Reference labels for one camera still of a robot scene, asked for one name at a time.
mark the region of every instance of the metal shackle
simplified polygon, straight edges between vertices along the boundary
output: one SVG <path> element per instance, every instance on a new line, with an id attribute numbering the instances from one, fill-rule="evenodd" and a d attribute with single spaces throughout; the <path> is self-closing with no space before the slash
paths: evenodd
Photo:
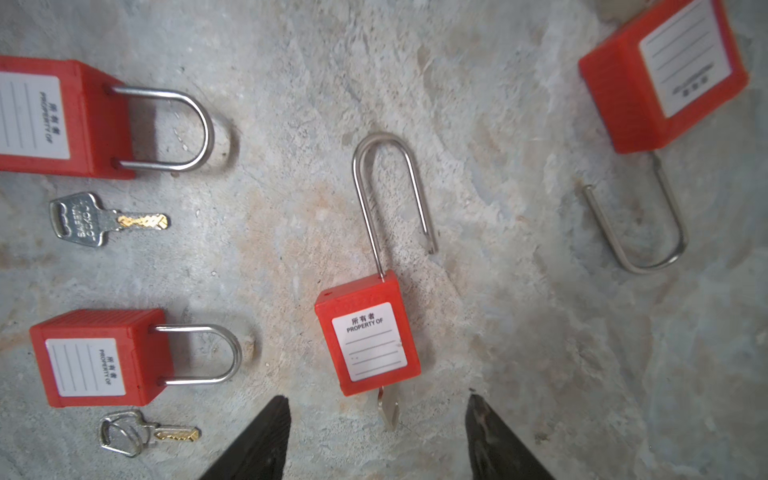
<path id="1" fill-rule="evenodd" d="M 677 199 L 675 198 L 674 193 L 672 193 L 672 187 L 670 186 L 670 182 L 667 179 L 667 175 L 664 173 L 664 168 L 661 165 L 661 159 L 653 151 L 650 152 L 650 155 L 654 160 L 654 173 L 656 174 L 657 180 L 659 180 L 659 185 L 661 185 L 661 192 L 664 194 L 664 198 L 667 200 L 667 205 L 669 205 L 669 208 L 672 212 L 672 218 L 674 219 L 674 223 L 677 225 L 678 233 L 677 245 L 675 246 L 674 250 L 672 250 L 672 253 L 670 253 L 667 258 L 660 261 L 659 263 L 648 266 L 639 266 L 629 261 L 627 254 L 624 252 L 624 248 L 621 246 L 621 243 L 619 242 L 619 239 L 614 232 L 614 229 L 611 227 L 611 224 L 608 223 L 608 218 L 603 213 L 603 209 L 600 208 L 600 204 L 594 197 L 594 193 L 592 193 L 594 186 L 587 185 L 584 187 L 584 196 L 587 198 L 587 203 L 592 209 L 594 217 L 598 220 L 598 224 L 600 225 L 601 230 L 603 230 L 605 239 L 608 240 L 608 244 L 614 251 L 616 260 L 618 260 L 619 264 L 626 271 L 636 273 L 638 275 L 653 273 L 658 270 L 667 268 L 672 263 L 675 263 L 688 246 L 689 238 L 688 229 L 685 226 L 685 222 L 683 222 L 683 214 L 680 212 L 680 206 L 677 205 Z"/>
<path id="2" fill-rule="evenodd" d="M 210 153 L 214 150 L 214 123 L 210 120 L 210 115 L 195 98 L 175 90 L 161 90 L 158 88 L 128 87 L 126 85 L 112 85 L 108 87 L 112 93 L 127 95 L 129 97 L 156 98 L 165 100 L 180 101 L 187 104 L 195 110 L 200 121 L 203 123 L 203 146 L 197 152 L 197 156 L 184 164 L 174 164 L 169 162 L 149 162 L 120 160 L 118 163 L 123 168 L 132 170 L 162 170 L 174 172 L 188 172 L 202 167 L 208 161 Z"/>
<path id="3" fill-rule="evenodd" d="M 379 277 L 384 280 L 384 269 L 382 268 L 382 262 L 379 258 L 379 241 L 376 239 L 376 231 L 373 228 L 371 222 L 371 214 L 368 207 L 368 199 L 362 186 L 362 175 L 360 174 L 360 165 L 366 158 L 368 152 L 379 144 L 393 144 L 400 150 L 402 156 L 406 159 L 408 164 L 408 172 L 411 176 L 411 185 L 413 186 L 413 194 L 416 198 L 416 206 L 419 208 L 419 218 L 422 222 L 422 232 L 427 239 L 427 253 L 435 252 L 435 240 L 432 237 L 432 231 L 429 226 L 429 213 L 422 204 L 421 183 L 419 177 L 416 175 L 415 166 L 413 163 L 413 152 L 405 141 L 393 134 L 370 134 L 363 138 L 363 140 L 357 145 L 355 154 L 352 156 L 352 174 L 355 178 L 355 188 L 357 189 L 357 198 L 360 201 L 360 208 L 362 209 L 362 218 L 366 221 L 366 229 L 368 230 L 368 238 L 371 241 L 371 248 L 373 249 L 373 258 L 376 261 L 376 269 L 379 271 Z"/>
<path id="4" fill-rule="evenodd" d="M 180 376 L 170 379 L 161 379 L 163 385 L 213 385 L 222 383 L 232 378 L 237 373 L 240 364 L 243 362 L 243 349 L 240 348 L 240 342 L 229 330 L 218 325 L 200 324 L 200 325 L 156 325 L 152 327 L 156 332 L 165 333 L 213 333 L 223 338 L 232 349 L 232 365 L 219 376 Z"/>

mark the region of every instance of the red padlock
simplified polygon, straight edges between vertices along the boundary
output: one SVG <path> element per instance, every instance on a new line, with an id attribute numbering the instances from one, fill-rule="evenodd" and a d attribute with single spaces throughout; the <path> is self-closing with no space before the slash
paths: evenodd
<path id="1" fill-rule="evenodd" d="M 181 101 L 203 123 L 203 147 L 185 164 L 133 161 L 127 97 Z M 191 96 L 128 87 L 76 60 L 0 56 L 0 170 L 131 179 L 134 170 L 189 171 L 214 148 L 210 116 Z"/>
<path id="2" fill-rule="evenodd" d="M 428 250 L 430 253 L 435 250 L 428 214 L 422 206 L 423 195 L 412 161 L 413 153 L 395 135 L 369 135 L 355 149 L 352 166 L 357 197 L 379 272 L 324 290 L 315 302 L 315 313 L 323 328 L 345 396 L 392 385 L 422 372 L 400 285 L 394 272 L 384 272 L 382 268 L 379 244 L 371 223 L 368 200 L 362 188 L 360 164 L 370 149 L 381 143 L 394 144 L 405 157 L 419 207 L 422 230 L 429 242 Z"/>
<path id="3" fill-rule="evenodd" d="M 662 0 L 579 69 L 620 154 L 666 147 L 749 82 L 721 0 Z"/>
<path id="4" fill-rule="evenodd" d="M 240 368 L 240 343 L 217 325 L 165 325 L 152 310 L 73 310 L 29 329 L 48 404 L 145 406 L 167 385 L 210 385 Z M 169 332 L 215 333 L 232 349 L 232 366 L 216 377 L 175 377 Z"/>

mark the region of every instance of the black line on label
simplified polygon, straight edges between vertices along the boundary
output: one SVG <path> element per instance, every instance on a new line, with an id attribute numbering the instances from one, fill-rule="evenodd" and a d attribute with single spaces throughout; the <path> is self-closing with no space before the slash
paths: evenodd
<path id="1" fill-rule="evenodd" d="M 78 391 L 78 386 L 74 384 L 74 375 L 72 374 L 72 364 L 69 362 L 69 352 L 67 352 L 67 345 L 64 345 L 64 357 L 67 359 L 67 366 L 69 367 L 69 376 L 72 379 L 72 388 L 75 392 Z"/>
<path id="2" fill-rule="evenodd" d="M 371 360 L 380 359 L 380 358 L 382 358 L 383 356 L 392 355 L 393 353 L 397 353 L 397 352 L 398 352 L 398 351 L 397 351 L 397 350 L 395 350 L 394 352 L 385 353 L 384 355 L 374 356 L 374 357 L 372 357 L 372 358 L 369 358 L 369 359 L 360 360 L 358 363 L 353 363 L 352 365 L 353 365 L 353 366 L 355 366 L 355 365 L 359 365 L 359 364 L 361 364 L 361 363 L 370 362 Z"/>
<path id="3" fill-rule="evenodd" d="M 353 340 L 352 342 L 347 342 L 347 343 L 345 343 L 344 345 L 349 345 L 350 343 L 354 343 L 354 342 L 362 342 L 363 340 L 366 340 L 366 339 L 371 339 L 371 338 L 373 338 L 374 336 L 384 335 L 385 333 L 389 333 L 389 332 L 392 332 L 392 329 L 389 329 L 389 330 L 385 330 L 385 331 L 383 331 L 383 332 L 379 332 L 379 333 L 374 333 L 374 334 L 373 334 L 373 335 L 371 335 L 371 336 L 364 336 L 362 339 Z"/>
<path id="4" fill-rule="evenodd" d="M 661 65 L 659 68 L 657 68 L 657 69 L 656 69 L 656 71 L 659 71 L 659 70 L 661 70 L 662 68 L 666 67 L 666 66 L 667 66 L 667 65 L 668 65 L 668 64 L 669 64 L 671 61 L 673 61 L 675 58 L 677 58 L 677 57 L 681 56 L 683 53 L 685 53 L 686 51 L 688 51 L 688 48 L 691 48 L 691 47 L 693 47 L 693 46 L 694 46 L 696 43 L 698 43 L 698 41 L 699 41 L 699 40 L 701 40 L 702 38 L 706 37 L 708 34 L 709 34 L 709 31 L 706 31 L 706 32 L 704 33 L 704 35 L 701 35 L 699 38 L 697 38 L 696 40 L 692 41 L 692 42 L 691 42 L 691 43 L 690 43 L 690 44 L 689 44 L 689 45 L 688 45 L 686 48 L 683 48 L 683 49 L 682 49 L 682 50 L 680 50 L 678 53 L 676 53 L 676 54 L 675 54 L 675 56 L 673 56 L 673 57 L 672 57 L 672 58 L 670 58 L 669 60 L 665 61 L 663 65 Z"/>
<path id="5" fill-rule="evenodd" d="M 5 146 L 11 147 L 11 142 L 8 141 L 8 126 L 5 124 L 5 106 L 2 104 L 2 90 L 0 90 L 0 115 L 2 116 L 2 130 L 5 134 Z"/>
<path id="6" fill-rule="evenodd" d="M 58 381 L 61 383 L 61 391 L 66 392 L 67 387 L 64 385 L 64 379 L 61 377 L 61 367 L 58 366 L 58 356 L 56 355 L 56 345 L 53 345 L 51 347 L 51 351 L 53 352 L 53 359 L 56 360 L 56 373 L 58 374 Z"/>
<path id="7" fill-rule="evenodd" d="M 357 373 L 357 375 L 362 375 L 363 373 L 372 372 L 373 370 L 385 369 L 388 366 L 397 365 L 398 363 L 400 363 L 400 360 L 398 360 L 397 362 L 387 363 L 386 365 L 377 366 L 375 369 L 366 370 L 365 372 Z"/>
<path id="8" fill-rule="evenodd" d="M 714 47 L 714 46 L 715 46 L 715 44 L 712 44 L 712 45 L 710 45 L 710 46 L 709 46 L 709 48 L 707 48 L 707 50 L 704 50 L 704 51 L 702 51 L 701 53 L 699 53 L 698 55 L 696 55 L 695 57 L 693 57 L 693 58 L 692 58 L 692 59 L 691 59 L 691 60 L 690 60 L 688 63 L 686 63 L 686 64 L 685 64 L 685 65 L 683 65 L 682 67 L 678 68 L 678 69 L 677 69 L 677 70 L 676 70 L 676 71 L 675 71 L 675 72 L 674 72 L 672 75 L 670 75 L 669 77 L 666 77 L 664 80 L 662 80 L 662 81 L 661 81 L 661 83 L 666 83 L 666 82 L 667 82 L 667 80 L 669 80 L 670 78 L 672 78 L 672 77 L 674 77 L 675 75 L 677 75 L 678 73 L 680 73 L 680 71 L 681 71 L 683 68 L 686 68 L 688 65 L 690 65 L 690 64 L 694 63 L 696 60 L 698 60 L 698 59 L 699 59 L 699 57 L 701 57 L 701 55 L 704 55 L 704 54 L 705 54 L 705 53 L 707 53 L 709 50 L 712 50 L 712 47 Z"/>
<path id="9" fill-rule="evenodd" d="M 645 44 L 645 45 L 650 45 L 650 44 L 651 44 L 651 42 L 652 42 L 653 40 L 656 40 L 656 39 L 657 39 L 657 38 L 659 38 L 661 35 L 664 35 L 664 33 L 666 33 L 666 32 L 667 32 L 667 30 L 669 30 L 670 28 L 674 27 L 675 25 L 677 25 L 677 23 L 678 23 L 680 20 L 682 20 L 683 18 L 686 18 L 688 15 L 690 15 L 690 13 L 691 13 L 693 10 L 696 10 L 697 8 L 699 8 L 699 7 L 701 6 L 701 4 L 702 4 L 702 3 L 703 3 L 703 2 L 699 2 L 699 3 L 698 3 L 698 4 L 697 4 L 695 7 L 693 7 L 691 10 L 689 10 L 689 11 L 685 12 L 685 14 L 684 14 L 682 17 L 680 17 L 680 18 L 678 18 L 677 20 L 675 20 L 675 21 L 672 23 L 672 25 L 668 25 L 668 26 L 667 26 L 667 27 L 666 27 L 664 30 L 662 30 L 662 31 L 660 31 L 659 33 L 657 33 L 657 34 L 656 34 L 656 36 L 655 36 L 655 37 L 653 37 L 651 40 L 649 40 L 649 41 L 648 41 L 648 43 L 647 43 L 647 44 Z"/>
<path id="10" fill-rule="evenodd" d="M 88 360 L 91 361 L 91 373 L 94 374 L 94 385 L 96 385 L 96 391 L 98 392 L 98 382 L 96 381 L 96 370 L 94 369 L 93 357 L 91 357 L 91 346 L 86 345 L 86 348 L 88 349 Z"/>
<path id="11" fill-rule="evenodd" d="M 18 131 L 18 143 L 24 148 L 24 140 L 22 140 L 22 125 L 18 121 L 18 105 L 16 104 L 16 89 L 13 88 L 13 82 L 11 82 L 11 96 L 13 97 L 13 115 L 16 116 L 16 130 Z"/>
<path id="12" fill-rule="evenodd" d="M 706 19 L 707 19 L 707 17 L 701 17 L 701 20 L 699 20 L 698 22 L 694 23 L 694 24 L 693 24 L 693 25 L 691 25 L 690 27 L 686 28 L 686 29 L 685 29 L 685 31 L 684 31 L 683 33 L 681 33 L 681 34 L 679 34 L 677 37 L 673 38 L 673 39 L 672 39 L 672 40 L 671 40 L 671 41 L 670 41 L 668 44 L 666 44 L 664 47 L 661 47 L 661 49 L 660 49 L 659 51 L 657 51 L 656 53 L 654 53 L 653 55 L 651 55 L 651 58 L 655 57 L 656 55 L 660 54 L 662 51 L 666 50 L 666 49 L 667 49 L 667 47 L 669 47 L 669 46 L 671 46 L 672 44 L 674 44 L 674 42 L 676 42 L 677 40 L 679 40 L 679 39 L 680 39 L 680 37 L 682 37 L 683 35 L 685 35 L 685 34 L 686 34 L 686 33 L 688 33 L 689 31 L 691 31 L 691 30 L 693 30 L 694 28 L 696 28 L 697 26 L 699 26 L 699 24 L 700 24 L 701 22 L 703 22 L 704 20 L 706 20 Z"/>
<path id="13" fill-rule="evenodd" d="M 387 344 L 390 344 L 390 343 L 392 343 L 392 342 L 396 342 L 396 341 L 397 341 L 397 340 L 390 340 L 390 341 L 388 341 L 388 342 L 380 343 L 379 345 L 370 346 L 370 347 L 368 347 L 367 349 L 362 349 L 362 350 L 358 350 L 358 351 L 356 351 L 356 352 L 352 352 L 352 353 L 350 353 L 350 355 L 354 355 L 354 354 L 356 354 L 356 353 L 360 353 L 360 352 L 365 352 L 366 350 L 375 349 L 376 347 L 379 347 L 379 346 L 384 346 L 384 345 L 387 345 Z"/>
<path id="14" fill-rule="evenodd" d="M 80 349 L 78 348 L 78 344 L 75 343 L 74 345 L 74 353 L 78 356 L 78 365 L 80 365 L 80 376 L 83 377 L 83 388 L 85 391 L 88 391 L 88 382 L 85 381 L 85 371 L 83 370 L 83 362 L 80 360 Z"/>
<path id="15" fill-rule="evenodd" d="M 38 149 L 38 139 L 35 137 L 35 126 L 32 123 L 32 105 L 29 103 L 29 88 L 24 84 L 24 96 L 27 98 L 27 113 L 29 114 L 29 130 L 32 132 L 32 146 Z"/>

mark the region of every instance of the silver key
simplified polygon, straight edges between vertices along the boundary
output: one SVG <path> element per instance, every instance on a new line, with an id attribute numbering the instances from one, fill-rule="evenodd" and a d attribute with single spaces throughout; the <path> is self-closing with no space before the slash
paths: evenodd
<path id="1" fill-rule="evenodd" d="M 113 439 L 113 432 L 120 433 L 122 438 Z M 144 450 L 150 440 L 195 442 L 200 438 L 200 430 L 197 427 L 177 427 L 145 422 L 140 411 L 125 410 L 110 413 L 101 419 L 98 437 L 103 449 L 133 458 Z"/>
<path id="2" fill-rule="evenodd" d="M 89 247 L 103 245 L 109 231 L 168 228 L 168 217 L 163 214 L 121 214 L 117 210 L 103 210 L 98 206 L 96 196 L 88 192 L 57 198 L 49 204 L 49 209 L 57 237 Z"/>

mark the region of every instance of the metal key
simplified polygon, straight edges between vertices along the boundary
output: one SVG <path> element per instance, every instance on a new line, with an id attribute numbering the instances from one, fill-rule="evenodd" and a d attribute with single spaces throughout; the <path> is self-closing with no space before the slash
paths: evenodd
<path id="1" fill-rule="evenodd" d="M 125 437 L 129 449 L 123 449 L 111 437 L 111 432 L 117 431 Z M 127 457 L 140 454 L 150 440 L 177 440 L 179 442 L 194 442 L 200 438 L 197 427 L 178 427 L 145 422 L 138 410 L 125 410 L 106 415 L 99 423 L 99 443 L 103 449 L 121 453 Z"/>
<path id="2" fill-rule="evenodd" d="M 103 245 L 104 235 L 109 231 L 168 228 L 168 217 L 163 214 L 121 214 L 117 210 L 104 210 L 98 206 L 96 196 L 88 192 L 57 198 L 49 204 L 49 209 L 57 237 L 89 247 Z"/>

